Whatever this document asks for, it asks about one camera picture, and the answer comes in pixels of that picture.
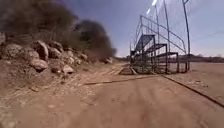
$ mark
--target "dirt road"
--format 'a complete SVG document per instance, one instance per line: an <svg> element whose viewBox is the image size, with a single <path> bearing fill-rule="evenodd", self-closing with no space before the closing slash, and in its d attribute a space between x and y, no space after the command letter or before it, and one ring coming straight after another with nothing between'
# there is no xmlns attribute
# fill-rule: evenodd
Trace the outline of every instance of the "dirt road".
<svg viewBox="0 0 224 128"><path fill-rule="evenodd" d="M123 64L74 76L65 85L1 98L16 128L223 128L224 109L159 76L120 76Z"/></svg>

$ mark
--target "tall pole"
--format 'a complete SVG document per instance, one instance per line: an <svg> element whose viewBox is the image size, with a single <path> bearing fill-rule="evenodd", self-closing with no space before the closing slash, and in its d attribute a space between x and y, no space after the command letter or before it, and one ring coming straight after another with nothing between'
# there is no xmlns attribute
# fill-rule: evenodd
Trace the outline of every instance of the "tall pole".
<svg viewBox="0 0 224 128"><path fill-rule="evenodd" d="M159 42L159 16L158 16L158 11L157 11L157 7L155 5L155 9L156 9L156 21L157 21L157 29L158 29L158 43Z"/></svg>
<svg viewBox="0 0 224 128"><path fill-rule="evenodd" d="M170 68L170 62L169 62L170 57L168 56L168 52L170 52L170 26L169 26L169 19L168 19L167 7L166 7L166 0L163 0L163 5L165 9L167 34L168 34L168 48L166 49L166 73L168 73L168 68Z"/></svg>
<svg viewBox="0 0 224 128"><path fill-rule="evenodd" d="M163 4L164 4L164 9L165 9L167 33L168 33L168 51L170 52L170 26L169 26L169 19L168 19L166 0L163 0Z"/></svg>
<svg viewBox="0 0 224 128"><path fill-rule="evenodd" d="M158 44L160 43L160 34L159 34L159 16L158 16L158 11L157 11L157 7L155 5L155 9L156 9L156 21L157 21L157 29L158 29ZM159 62L159 58L157 58L157 60L155 59L155 65L157 65L156 61Z"/></svg>
<svg viewBox="0 0 224 128"><path fill-rule="evenodd" d="M187 17L187 9L186 9L186 3L188 2L182 0L183 8L184 8L184 16L186 20L186 28L187 28L187 43L188 43L188 59L187 59L187 71L190 70L190 54L191 54L191 43L190 43L190 30L189 30L189 24L188 24L188 17Z"/></svg>

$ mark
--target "fence post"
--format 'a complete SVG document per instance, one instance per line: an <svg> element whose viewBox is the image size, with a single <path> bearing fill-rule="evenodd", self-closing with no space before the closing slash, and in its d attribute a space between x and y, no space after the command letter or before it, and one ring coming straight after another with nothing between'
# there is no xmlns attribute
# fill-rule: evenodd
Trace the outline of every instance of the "fence post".
<svg viewBox="0 0 224 128"><path fill-rule="evenodd" d="M184 16L185 16L185 21L186 21L186 27L187 27L187 43L188 43L188 57L187 57L187 71L190 70L190 54L191 54L191 44L190 44L190 32L189 32L189 24L188 24L188 17L187 17L187 9L186 9L186 3L189 0L182 0L183 3L183 8L184 8Z"/></svg>

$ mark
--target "dirt mound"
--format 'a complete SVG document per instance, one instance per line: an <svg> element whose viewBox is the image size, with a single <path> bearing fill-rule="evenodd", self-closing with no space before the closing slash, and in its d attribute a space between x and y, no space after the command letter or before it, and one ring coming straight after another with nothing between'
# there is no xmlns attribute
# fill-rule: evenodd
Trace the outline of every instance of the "dirt mound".
<svg viewBox="0 0 224 128"><path fill-rule="evenodd" d="M26 87L32 85L43 86L51 79L49 70L37 73L25 61L0 60L0 90Z"/></svg>

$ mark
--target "rock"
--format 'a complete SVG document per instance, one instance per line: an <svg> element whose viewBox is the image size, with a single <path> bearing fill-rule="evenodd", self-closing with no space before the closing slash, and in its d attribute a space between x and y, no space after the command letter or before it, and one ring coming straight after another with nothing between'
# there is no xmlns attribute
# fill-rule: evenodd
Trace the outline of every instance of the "rock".
<svg viewBox="0 0 224 128"><path fill-rule="evenodd" d="M36 50L42 60L47 60L49 57L48 46L45 42L38 40L34 43L34 50Z"/></svg>
<svg viewBox="0 0 224 128"><path fill-rule="evenodd" d="M67 64L72 65L74 63L75 63L75 60L72 57L70 57L70 58L67 59Z"/></svg>
<svg viewBox="0 0 224 128"><path fill-rule="evenodd" d="M22 46L18 44L8 44L1 50L2 59L16 59Z"/></svg>
<svg viewBox="0 0 224 128"><path fill-rule="evenodd" d="M6 36L4 33L0 32L0 45L6 41Z"/></svg>
<svg viewBox="0 0 224 128"><path fill-rule="evenodd" d="M81 53L79 57L80 57L81 59L85 60L85 61L88 60L88 56L85 55L85 54L83 54L83 53Z"/></svg>
<svg viewBox="0 0 224 128"><path fill-rule="evenodd" d="M59 68L51 68L51 72L55 74L61 74L61 69Z"/></svg>
<svg viewBox="0 0 224 128"><path fill-rule="evenodd" d="M19 57L31 61L32 59L39 59L39 54L32 48L26 47L20 50Z"/></svg>
<svg viewBox="0 0 224 128"><path fill-rule="evenodd" d="M66 54L68 54L68 56L69 57L74 57L74 54L73 54L73 52L72 51L65 51L66 52Z"/></svg>
<svg viewBox="0 0 224 128"><path fill-rule="evenodd" d="M62 69L63 73L65 74L72 74L74 72L74 69L70 67L69 65L65 65Z"/></svg>
<svg viewBox="0 0 224 128"><path fill-rule="evenodd" d="M76 63L76 64L78 64L78 65L80 65L81 63L82 63L82 60L80 60L78 57L73 57L74 58L74 63Z"/></svg>
<svg viewBox="0 0 224 128"><path fill-rule="evenodd" d="M66 52L62 53L62 60L66 63L66 64L74 64L75 60Z"/></svg>
<svg viewBox="0 0 224 128"><path fill-rule="evenodd" d="M35 86L32 86L29 89L34 91L34 92L39 92L39 89L37 87L35 87Z"/></svg>
<svg viewBox="0 0 224 128"><path fill-rule="evenodd" d="M59 59L61 58L62 54L56 48L48 48L49 50L49 58Z"/></svg>
<svg viewBox="0 0 224 128"><path fill-rule="evenodd" d="M64 50L63 50L63 46L62 46L61 43L59 43L59 42L53 41L53 42L50 44L50 46L51 46L52 48L56 48L59 52L63 52L63 51L64 51Z"/></svg>
<svg viewBox="0 0 224 128"><path fill-rule="evenodd" d="M105 60L105 63L106 64L113 64L113 59L110 57L110 58L107 58L106 60Z"/></svg>
<svg viewBox="0 0 224 128"><path fill-rule="evenodd" d="M48 64L44 60L40 59L33 59L30 61L30 65L35 68L37 71L43 71L44 69L48 68Z"/></svg>

